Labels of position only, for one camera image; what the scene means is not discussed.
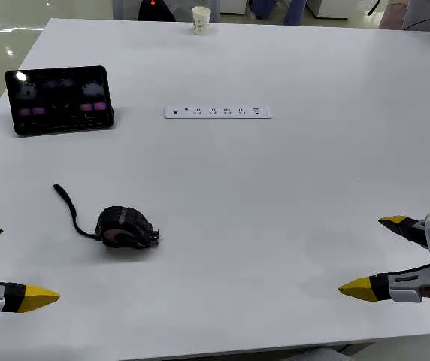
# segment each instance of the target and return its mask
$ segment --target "white table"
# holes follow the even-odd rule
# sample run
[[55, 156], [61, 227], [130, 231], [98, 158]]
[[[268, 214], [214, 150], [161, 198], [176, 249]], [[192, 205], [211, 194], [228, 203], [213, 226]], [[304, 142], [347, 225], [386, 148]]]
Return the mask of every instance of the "white table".
[[[0, 99], [0, 281], [61, 293], [0, 315], [0, 359], [137, 359], [430, 334], [430, 299], [341, 284], [423, 265], [379, 217], [430, 208], [430, 34], [52, 20], [22, 68], [102, 64], [117, 124], [18, 138]], [[273, 120], [164, 120], [165, 105], [267, 104]], [[109, 205], [161, 246], [80, 237]]]

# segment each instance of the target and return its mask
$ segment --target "white power strip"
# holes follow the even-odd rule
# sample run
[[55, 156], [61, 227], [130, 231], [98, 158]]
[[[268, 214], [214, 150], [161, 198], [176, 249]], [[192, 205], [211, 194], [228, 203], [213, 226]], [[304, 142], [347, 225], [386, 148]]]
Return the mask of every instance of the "white power strip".
[[271, 119], [268, 107], [236, 106], [227, 108], [211, 108], [201, 105], [181, 105], [179, 107], [166, 107], [166, 119]]

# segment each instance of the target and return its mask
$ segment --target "power outlet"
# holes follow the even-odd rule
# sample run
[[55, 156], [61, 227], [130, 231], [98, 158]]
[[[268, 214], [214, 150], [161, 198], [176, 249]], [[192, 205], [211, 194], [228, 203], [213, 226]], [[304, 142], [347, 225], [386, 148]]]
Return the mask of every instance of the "power outlet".
[[166, 119], [190, 119], [190, 118], [220, 118], [220, 119], [271, 119], [268, 107], [260, 106], [236, 106], [221, 107], [200, 105], [181, 105], [165, 108]]

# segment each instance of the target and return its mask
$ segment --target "person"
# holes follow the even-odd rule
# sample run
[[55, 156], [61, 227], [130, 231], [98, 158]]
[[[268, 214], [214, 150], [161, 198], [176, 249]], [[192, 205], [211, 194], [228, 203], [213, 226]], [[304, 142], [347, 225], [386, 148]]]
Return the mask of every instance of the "person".
[[[260, 19], [268, 19], [277, 0], [250, 0], [250, 10]], [[300, 25], [307, 0], [292, 0], [286, 13], [284, 25]]]
[[430, 32], [429, 19], [430, 0], [389, 0], [380, 29]]

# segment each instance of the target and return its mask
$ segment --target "black strap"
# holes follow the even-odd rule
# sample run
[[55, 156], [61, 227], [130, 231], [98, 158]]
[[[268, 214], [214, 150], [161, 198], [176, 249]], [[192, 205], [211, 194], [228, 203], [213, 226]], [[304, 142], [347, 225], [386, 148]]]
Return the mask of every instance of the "black strap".
[[73, 226], [77, 230], [78, 233], [81, 235], [84, 235], [85, 237], [95, 239], [96, 241], [100, 241], [100, 238], [98, 238], [97, 235], [89, 234], [83, 231], [78, 225], [77, 225], [77, 210], [73, 205], [73, 202], [70, 199], [70, 196], [67, 194], [67, 192], [63, 189], [62, 186], [59, 184], [54, 184], [53, 188], [55, 191], [63, 198], [63, 200], [66, 202], [68, 207], [70, 208], [71, 218], [73, 220]]

